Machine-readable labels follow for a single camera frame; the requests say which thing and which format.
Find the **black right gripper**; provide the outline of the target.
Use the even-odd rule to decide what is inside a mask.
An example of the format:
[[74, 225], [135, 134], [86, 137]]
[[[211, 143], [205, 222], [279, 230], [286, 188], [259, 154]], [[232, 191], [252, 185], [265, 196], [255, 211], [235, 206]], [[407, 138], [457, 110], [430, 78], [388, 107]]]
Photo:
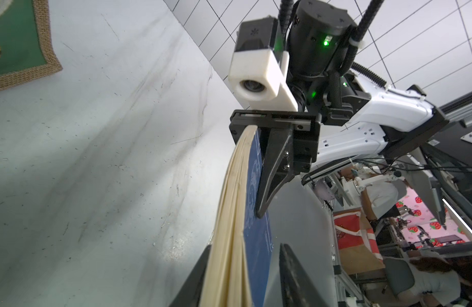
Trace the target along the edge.
[[296, 174], [307, 173], [317, 161], [320, 124], [315, 115], [304, 112], [235, 110], [229, 130], [238, 142], [248, 125], [260, 132], [264, 156], [255, 216], [262, 219], [276, 193]]

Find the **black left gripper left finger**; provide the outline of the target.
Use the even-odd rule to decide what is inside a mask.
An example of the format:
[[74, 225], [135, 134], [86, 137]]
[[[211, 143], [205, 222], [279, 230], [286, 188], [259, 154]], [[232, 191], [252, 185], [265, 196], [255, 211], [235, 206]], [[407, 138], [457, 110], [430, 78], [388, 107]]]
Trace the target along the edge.
[[198, 307], [204, 287], [211, 245], [205, 247], [197, 263], [169, 307]]

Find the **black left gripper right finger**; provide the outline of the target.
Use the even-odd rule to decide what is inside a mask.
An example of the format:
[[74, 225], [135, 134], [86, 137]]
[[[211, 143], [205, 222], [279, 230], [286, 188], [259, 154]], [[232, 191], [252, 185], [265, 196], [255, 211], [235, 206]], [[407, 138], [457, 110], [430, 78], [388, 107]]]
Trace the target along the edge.
[[288, 244], [279, 247], [279, 275], [283, 306], [328, 306]]

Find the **burlap Christmas canvas bag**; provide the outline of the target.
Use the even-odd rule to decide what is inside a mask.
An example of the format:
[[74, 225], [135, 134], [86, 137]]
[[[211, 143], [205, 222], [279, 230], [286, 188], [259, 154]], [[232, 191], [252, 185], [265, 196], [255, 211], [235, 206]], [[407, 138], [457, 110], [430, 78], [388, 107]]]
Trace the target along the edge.
[[61, 70], [52, 44], [49, 2], [0, 1], [0, 91]]

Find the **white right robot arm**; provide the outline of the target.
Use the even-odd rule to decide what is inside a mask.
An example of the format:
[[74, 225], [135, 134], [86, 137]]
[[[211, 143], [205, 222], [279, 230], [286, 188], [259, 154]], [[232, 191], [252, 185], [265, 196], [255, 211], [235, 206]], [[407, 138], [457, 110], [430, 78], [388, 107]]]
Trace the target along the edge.
[[323, 1], [282, 1], [277, 17], [241, 23], [228, 80], [249, 105], [233, 112], [238, 141], [259, 130], [263, 172], [254, 213], [263, 217], [294, 177], [358, 157], [393, 161], [448, 124], [417, 86], [396, 90], [355, 57], [381, 1], [356, 23]]

